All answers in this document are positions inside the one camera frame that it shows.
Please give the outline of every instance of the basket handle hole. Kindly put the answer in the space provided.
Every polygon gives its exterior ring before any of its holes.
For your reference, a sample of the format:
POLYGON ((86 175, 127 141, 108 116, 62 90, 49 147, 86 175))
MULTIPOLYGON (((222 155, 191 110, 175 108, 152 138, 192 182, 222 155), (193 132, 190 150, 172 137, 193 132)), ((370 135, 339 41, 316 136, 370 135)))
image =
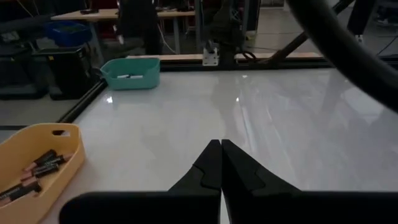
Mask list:
POLYGON ((54 130, 52 134, 55 136, 70 136, 70 132, 65 130, 54 130))

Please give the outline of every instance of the yellow plastic tray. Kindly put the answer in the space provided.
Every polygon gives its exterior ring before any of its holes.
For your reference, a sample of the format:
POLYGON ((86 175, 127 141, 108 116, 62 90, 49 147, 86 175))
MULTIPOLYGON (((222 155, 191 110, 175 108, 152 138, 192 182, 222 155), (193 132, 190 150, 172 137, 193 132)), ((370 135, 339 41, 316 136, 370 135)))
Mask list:
POLYGON ((74 124, 35 124, 20 130, 0 144, 0 192, 19 183, 22 169, 49 149, 58 155, 74 153, 60 170, 39 179, 42 191, 25 195, 0 207, 0 223, 37 223, 85 160, 80 129, 74 124), (65 131, 56 136, 53 131, 65 131))

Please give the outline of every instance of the teal basket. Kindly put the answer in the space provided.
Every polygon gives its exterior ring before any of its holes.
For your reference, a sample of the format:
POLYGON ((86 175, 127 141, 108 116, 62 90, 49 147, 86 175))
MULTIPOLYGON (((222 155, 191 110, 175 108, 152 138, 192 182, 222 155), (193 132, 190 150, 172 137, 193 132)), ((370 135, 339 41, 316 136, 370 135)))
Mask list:
POLYGON ((121 58, 108 61, 101 71, 112 90, 141 90, 155 88, 160 82, 158 58, 121 58), (130 78, 118 78, 129 75, 130 78))

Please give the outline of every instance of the blue bin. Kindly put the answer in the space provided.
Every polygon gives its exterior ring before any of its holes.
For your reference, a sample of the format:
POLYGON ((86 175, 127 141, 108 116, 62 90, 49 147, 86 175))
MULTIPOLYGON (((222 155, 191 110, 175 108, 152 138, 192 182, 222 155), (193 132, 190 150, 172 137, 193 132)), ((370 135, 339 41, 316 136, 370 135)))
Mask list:
POLYGON ((44 29, 45 35, 59 47, 78 47, 92 38, 89 27, 73 21, 48 22, 44 29))
POLYGON ((155 88, 160 82, 158 58, 121 58, 108 61, 101 71, 112 90, 155 88), (129 78, 118 78, 128 75, 129 78))

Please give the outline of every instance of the white table surface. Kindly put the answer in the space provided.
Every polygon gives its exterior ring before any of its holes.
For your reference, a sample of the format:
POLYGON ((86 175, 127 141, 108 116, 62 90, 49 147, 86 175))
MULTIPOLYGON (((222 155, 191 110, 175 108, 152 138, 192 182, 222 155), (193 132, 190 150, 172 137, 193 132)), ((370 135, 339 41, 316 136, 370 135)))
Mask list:
POLYGON ((105 90, 80 115, 86 162, 43 223, 84 192, 167 190, 211 139, 232 140, 303 190, 398 190, 398 116, 336 70, 160 78, 154 90, 105 90))

